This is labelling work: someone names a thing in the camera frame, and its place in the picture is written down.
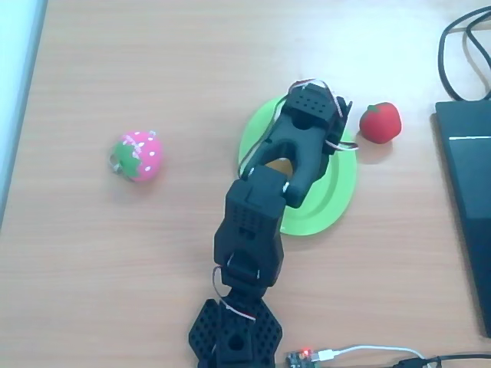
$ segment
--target pink strawberry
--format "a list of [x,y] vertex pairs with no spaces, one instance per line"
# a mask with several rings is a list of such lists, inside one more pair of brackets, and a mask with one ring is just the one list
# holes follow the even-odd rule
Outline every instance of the pink strawberry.
[[113,156],[118,169],[135,182],[152,179],[162,162],[162,145],[155,132],[131,132],[121,136]]

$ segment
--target cable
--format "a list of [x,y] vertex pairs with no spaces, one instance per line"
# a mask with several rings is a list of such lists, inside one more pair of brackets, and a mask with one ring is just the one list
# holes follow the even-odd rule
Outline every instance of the cable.
[[[440,80],[442,81],[443,87],[447,91],[447,93],[457,101],[463,101],[464,99],[452,88],[450,85],[450,82],[447,77],[447,73],[445,72],[445,64],[443,62],[443,53],[445,50],[445,40],[447,38],[447,35],[450,33],[452,28],[454,28],[456,25],[459,23],[462,23],[463,21],[472,18],[476,15],[485,13],[484,15],[478,17],[474,21],[470,22],[469,25],[466,27],[466,34],[469,37],[469,39],[472,41],[472,43],[476,46],[476,48],[479,50],[479,52],[484,56],[484,59],[486,60],[486,63],[488,64],[489,68],[491,69],[491,57],[487,53],[487,51],[483,48],[483,46],[476,40],[472,33],[472,28],[479,24],[482,21],[485,21],[488,17],[491,16],[491,6],[485,6],[484,8],[477,9],[475,11],[472,11],[466,15],[463,15],[462,17],[458,18],[457,20],[453,21],[450,23],[444,30],[443,33],[440,37],[440,43],[438,44],[438,74],[440,75]],[[482,98],[482,100],[489,100],[491,98],[491,90]]]
[[326,360],[333,360],[338,355],[342,355],[345,353],[350,353],[355,350],[390,350],[390,351],[405,351],[408,353],[412,353],[419,357],[422,360],[426,360],[426,358],[420,352],[410,349],[409,347],[391,347],[384,345],[354,345],[352,347],[348,347],[342,350],[319,350],[312,354],[311,360],[312,362],[323,362]]
[[454,355],[442,355],[435,356],[434,358],[426,359],[425,363],[438,363],[441,366],[441,362],[444,360],[470,360],[470,359],[491,359],[491,354],[454,354]]
[[410,358],[401,360],[398,364],[392,366],[392,368],[422,368],[424,365],[430,366],[431,363],[436,363],[436,368],[442,368],[442,362],[445,360],[471,360],[471,359],[490,359],[491,354],[454,354],[435,356],[434,358],[424,359],[421,357]]
[[359,147],[355,142],[340,142],[336,145],[328,140],[325,140],[326,144],[337,151],[356,151]]
[[269,131],[271,130],[271,127],[272,127],[273,123],[275,122],[276,112],[278,110],[278,106],[280,104],[282,104],[283,102],[285,102],[286,97],[288,97],[287,94],[285,96],[283,96],[282,98],[280,98],[279,101],[276,103],[275,108],[273,109],[273,114],[271,116],[271,120],[269,121],[268,126],[266,127],[264,133],[259,137],[258,140],[256,140],[256,142],[252,145],[252,147],[249,148],[249,151],[247,151],[247,153],[244,155],[244,157],[240,160],[239,168],[237,169],[237,177],[238,178],[240,178],[241,169],[242,169],[242,165],[244,164],[244,162],[246,160],[248,160],[249,156],[251,156],[252,151],[254,151],[257,148],[257,146],[268,136]]
[[213,288],[215,289],[216,294],[218,295],[218,297],[220,298],[220,300],[222,301],[222,303],[225,305],[225,308],[228,309],[229,311],[232,311],[235,314],[238,314],[240,317],[244,317],[244,318],[247,318],[248,320],[251,320],[252,322],[255,322],[255,318],[253,316],[249,316],[248,314],[245,314],[243,312],[239,312],[234,307],[231,307],[230,304],[228,304],[225,301],[225,299],[223,298],[223,296],[219,293],[218,289],[216,288],[216,284],[215,284],[215,274],[216,274],[216,270],[218,270],[218,269],[220,269],[220,271],[221,271],[222,270],[222,266],[215,266],[213,268],[212,284],[213,284]]

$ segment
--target hexagonal base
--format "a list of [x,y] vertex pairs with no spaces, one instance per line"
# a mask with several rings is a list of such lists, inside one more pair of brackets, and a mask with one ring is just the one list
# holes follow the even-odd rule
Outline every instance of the hexagonal base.
[[[246,305],[247,313],[256,318],[255,323],[227,310],[223,303],[218,305],[208,299],[189,332],[189,345],[198,357],[199,367],[221,368],[220,360],[230,361],[234,356],[242,362],[248,359],[250,348],[255,366],[273,368],[283,332],[272,312],[262,299],[248,302],[233,291],[224,299],[232,306]],[[235,343],[237,336],[242,341],[239,344]]]

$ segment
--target toy strawberry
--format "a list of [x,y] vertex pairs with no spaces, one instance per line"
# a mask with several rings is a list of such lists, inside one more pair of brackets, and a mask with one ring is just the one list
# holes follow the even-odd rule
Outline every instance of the toy strawberry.
[[110,161],[116,173],[144,182],[159,172],[162,145],[153,131],[127,133],[114,146]]
[[361,134],[373,143],[387,143],[398,136],[401,130],[399,111],[389,102],[370,105],[360,118]]

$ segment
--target black cable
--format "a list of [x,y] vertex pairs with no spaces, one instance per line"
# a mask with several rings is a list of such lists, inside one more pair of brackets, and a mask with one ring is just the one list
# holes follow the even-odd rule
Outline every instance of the black cable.
[[[443,62],[443,52],[445,50],[445,40],[447,38],[447,35],[450,33],[452,28],[454,28],[456,25],[459,23],[462,23],[463,21],[472,18],[476,15],[485,13],[484,15],[478,17],[474,21],[470,22],[469,25],[466,27],[466,34],[467,37],[471,40],[471,42],[476,46],[476,48],[479,50],[479,52],[484,56],[484,59],[486,60],[486,63],[488,64],[489,68],[491,69],[491,57],[487,53],[487,51],[484,49],[484,47],[476,40],[472,33],[472,28],[479,24],[482,21],[485,21],[487,18],[491,17],[491,6],[485,6],[484,8],[477,9],[475,11],[472,11],[466,15],[463,15],[462,17],[458,18],[457,20],[453,21],[448,25],[443,30],[443,33],[440,37],[440,43],[438,45],[438,74],[440,75],[440,79],[442,81],[443,87],[447,91],[447,93],[457,101],[463,101],[464,99],[452,88],[450,85],[450,82],[447,78],[447,74],[445,73],[445,65]],[[488,94],[482,99],[482,100],[489,100],[491,98],[491,91],[488,92]]]
[[392,368],[423,368],[427,364],[436,363],[437,368],[441,368],[442,362],[445,360],[471,360],[471,359],[490,359],[491,354],[476,353],[476,354],[454,354],[454,355],[442,355],[435,356],[430,359],[422,358],[410,358],[401,360],[398,364],[392,366]]
[[491,354],[455,354],[435,356],[434,358],[426,359],[425,363],[438,363],[444,360],[468,360],[468,359],[491,359]]

